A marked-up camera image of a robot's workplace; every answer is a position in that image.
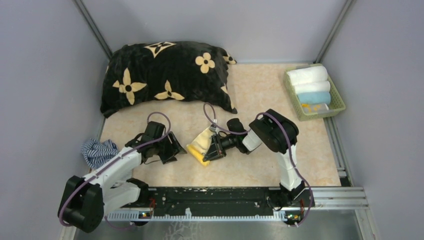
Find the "yellow grey towel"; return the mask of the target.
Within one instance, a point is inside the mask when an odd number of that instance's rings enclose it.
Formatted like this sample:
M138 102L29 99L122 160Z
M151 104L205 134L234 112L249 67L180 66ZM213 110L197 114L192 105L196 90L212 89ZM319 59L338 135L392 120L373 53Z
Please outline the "yellow grey towel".
M301 108L305 114L323 114L330 111L326 103L307 104L302 103Z

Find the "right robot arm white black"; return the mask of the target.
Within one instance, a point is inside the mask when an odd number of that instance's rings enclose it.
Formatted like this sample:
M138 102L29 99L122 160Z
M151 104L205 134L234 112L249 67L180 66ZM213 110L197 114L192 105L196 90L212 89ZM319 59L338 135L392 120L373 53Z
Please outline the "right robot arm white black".
M227 150L237 148L242 154L250 154L265 145L275 153L280 166L281 199L287 206L295 206L301 200L305 180L296 172L296 144L299 129L294 122L273 109L259 113L246 130L238 118L227 121L227 130L215 124L215 133L201 161L206 163L221 159Z

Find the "pale yellow cream towel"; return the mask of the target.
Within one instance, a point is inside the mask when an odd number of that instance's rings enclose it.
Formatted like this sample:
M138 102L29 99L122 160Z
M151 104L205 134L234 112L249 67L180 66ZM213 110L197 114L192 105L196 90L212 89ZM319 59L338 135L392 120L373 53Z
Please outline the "pale yellow cream towel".
M187 151L199 161L200 164L207 167L210 164L210 160L204 161L205 155L208 152L214 131L211 131L210 128L203 130L190 144L188 144Z

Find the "light blue towel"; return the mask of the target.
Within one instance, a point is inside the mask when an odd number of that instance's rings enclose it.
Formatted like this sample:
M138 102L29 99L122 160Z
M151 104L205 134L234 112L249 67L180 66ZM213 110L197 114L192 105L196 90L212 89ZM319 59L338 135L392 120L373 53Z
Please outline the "light blue towel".
M331 103L331 95L329 92L305 92L297 95L297 98L301 104L327 104Z

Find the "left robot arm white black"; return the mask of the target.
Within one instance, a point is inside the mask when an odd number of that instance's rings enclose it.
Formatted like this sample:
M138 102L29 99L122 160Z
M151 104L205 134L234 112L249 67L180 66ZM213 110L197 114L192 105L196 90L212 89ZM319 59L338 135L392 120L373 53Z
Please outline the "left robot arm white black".
M186 154L176 136L162 123L150 121L145 131L128 141L112 159L91 173L70 177L58 208L59 222L85 233L93 232L107 215L126 206L152 207L149 185L124 175L157 156L162 164Z

